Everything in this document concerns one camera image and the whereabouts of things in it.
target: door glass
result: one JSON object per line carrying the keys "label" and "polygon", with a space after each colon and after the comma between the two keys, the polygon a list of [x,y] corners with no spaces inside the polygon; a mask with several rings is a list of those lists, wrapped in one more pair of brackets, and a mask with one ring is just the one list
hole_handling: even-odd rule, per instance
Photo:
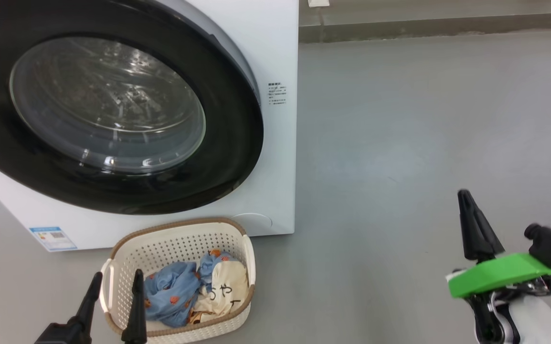
{"label": "door glass", "polygon": [[205,115],[193,89],[154,56],[89,37],[29,49],[10,75],[22,119],[56,150],[114,172],[149,173],[201,145]]}

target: clothing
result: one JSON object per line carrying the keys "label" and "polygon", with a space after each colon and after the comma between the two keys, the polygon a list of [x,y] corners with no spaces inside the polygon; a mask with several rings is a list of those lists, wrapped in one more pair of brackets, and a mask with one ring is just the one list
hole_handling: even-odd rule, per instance
{"label": "clothing", "polygon": [[232,255],[226,251],[212,250],[208,251],[199,262],[199,276],[201,276],[201,282],[206,285],[208,292],[212,291],[212,272],[214,266],[221,261],[237,261]]}
{"label": "clothing", "polygon": [[191,323],[227,315],[239,308],[248,296],[248,276],[239,261],[221,261],[212,268],[212,285],[201,286],[200,295],[191,314]]}
{"label": "clothing", "polygon": [[196,268],[195,263],[178,261],[146,278],[146,320],[158,320],[171,327],[186,325],[201,286]]}
{"label": "clothing", "polygon": [[245,267],[228,252],[208,251],[196,268],[193,262],[178,261],[146,278],[146,320],[182,327],[226,315],[245,301]]}

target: white plastic basket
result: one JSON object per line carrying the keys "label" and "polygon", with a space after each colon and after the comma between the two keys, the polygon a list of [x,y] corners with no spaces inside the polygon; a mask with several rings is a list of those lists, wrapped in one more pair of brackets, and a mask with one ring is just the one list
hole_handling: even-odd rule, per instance
{"label": "white plastic basket", "polygon": [[249,293],[232,313],[201,324],[172,329],[161,322],[147,322],[149,344],[183,344],[216,337],[238,329],[250,313],[256,268],[250,238],[236,222],[227,218],[202,218],[147,228],[121,239],[110,253],[101,272],[99,302],[112,330],[122,334],[131,309],[136,269],[144,276],[174,261],[197,261],[208,250],[225,250],[248,270]]}

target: washing machine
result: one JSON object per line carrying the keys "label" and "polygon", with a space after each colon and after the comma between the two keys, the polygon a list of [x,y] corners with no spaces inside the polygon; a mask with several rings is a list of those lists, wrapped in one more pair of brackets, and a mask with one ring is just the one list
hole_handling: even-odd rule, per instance
{"label": "washing machine", "polygon": [[0,0],[0,201],[49,251],[293,233],[297,0]]}

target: wall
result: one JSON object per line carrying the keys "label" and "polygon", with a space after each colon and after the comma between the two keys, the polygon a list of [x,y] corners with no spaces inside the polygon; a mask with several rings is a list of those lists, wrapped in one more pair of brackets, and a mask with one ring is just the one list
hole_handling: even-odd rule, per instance
{"label": "wall", "polygon": [[551,13],[551,0],[330,0],[311,9],[299,0],[299,25],[397,22],[402,20]]}

